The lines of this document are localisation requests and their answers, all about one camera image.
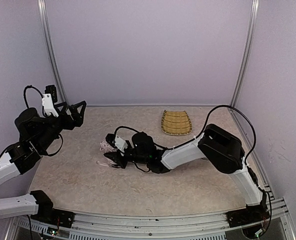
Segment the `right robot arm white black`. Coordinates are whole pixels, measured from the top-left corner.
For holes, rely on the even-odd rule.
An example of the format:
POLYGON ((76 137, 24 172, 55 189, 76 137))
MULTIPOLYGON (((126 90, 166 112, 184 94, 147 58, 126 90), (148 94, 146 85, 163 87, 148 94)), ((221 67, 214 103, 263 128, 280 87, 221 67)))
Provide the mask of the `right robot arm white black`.
POLYGON ((246 162, 241 140, 215 124, 207 125, 200 136, 170 149, 157 147, 145 132, 135 133, 131 141, 109 133, 106 142, 114 151, 106 152, 104 156, 114 163, 114 167, 122 169, 128 163, 145 164, 149 171, 164 174, 188 162, 207 158, 219 172, 230 175, 242 193, 248 211, 267 211, 267 194, 246 162))

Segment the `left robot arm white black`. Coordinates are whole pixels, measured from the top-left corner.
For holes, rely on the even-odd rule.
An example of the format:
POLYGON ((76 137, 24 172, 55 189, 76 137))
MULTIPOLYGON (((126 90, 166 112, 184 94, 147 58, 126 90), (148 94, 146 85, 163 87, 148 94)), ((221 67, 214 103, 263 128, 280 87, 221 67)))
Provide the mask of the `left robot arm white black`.
MULTIPOLYGON (((67 105, 61 103, 58 116, 41 117, 34 107, 25 109, 16 119, 19 141, 6 147, 0 154, 0 185, 30 171, 43 156, 52 157, 47 149, 61 131, 81 127, 87 103, 67 105)), ((42 190, 21 196, 0 198, 0 220, 31 215, 49 218, 53 202, 42 190)))

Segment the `pink umbrella black lining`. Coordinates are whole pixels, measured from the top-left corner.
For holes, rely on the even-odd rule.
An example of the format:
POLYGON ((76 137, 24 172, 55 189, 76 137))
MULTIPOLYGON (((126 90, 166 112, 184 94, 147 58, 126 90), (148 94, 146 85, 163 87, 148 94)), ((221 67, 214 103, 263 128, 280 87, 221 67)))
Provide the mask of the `pink umbrella black lining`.
MULTIPOLYGON (((116 149, 113 148, 112 146, 110 146, 106 140, 103 140, 100 142, 100 151, 102 153, 113 153, 113 152, 116 152, 116 149)), ((102 167, 110 167, 110 168, 120 168, 119 165, 117 165, 114 161, 112 161, 111 159, 105 157, 105 160, 104 161, 99 161, 97 160, 96 161, 96 164, 102 166, 102 167)))

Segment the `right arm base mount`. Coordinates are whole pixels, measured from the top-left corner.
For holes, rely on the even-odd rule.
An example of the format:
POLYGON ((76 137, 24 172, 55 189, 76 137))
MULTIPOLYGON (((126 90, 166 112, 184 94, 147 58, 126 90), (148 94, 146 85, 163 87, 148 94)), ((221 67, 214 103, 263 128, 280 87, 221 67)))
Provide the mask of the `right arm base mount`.
POLYGON ((247 208, 229 211, 226 213, 226 216, 230 228, 260 222, 270 218, 268 211, 247 208))

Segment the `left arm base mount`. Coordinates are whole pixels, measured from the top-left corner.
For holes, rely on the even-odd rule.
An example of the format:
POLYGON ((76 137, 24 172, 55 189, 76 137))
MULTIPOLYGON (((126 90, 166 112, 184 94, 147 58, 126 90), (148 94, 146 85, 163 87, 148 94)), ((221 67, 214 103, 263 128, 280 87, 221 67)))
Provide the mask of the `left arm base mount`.
POLYGON ((35 214, 31 217, 32 219, 40 221, 42 223, 47 223, 51 225, 56 225, 57 227, 64 227, 70 229, 75 218, 75 213, 72 211, 54 208, 52 209, 49 216, 40 216, 38 214, 35 214))

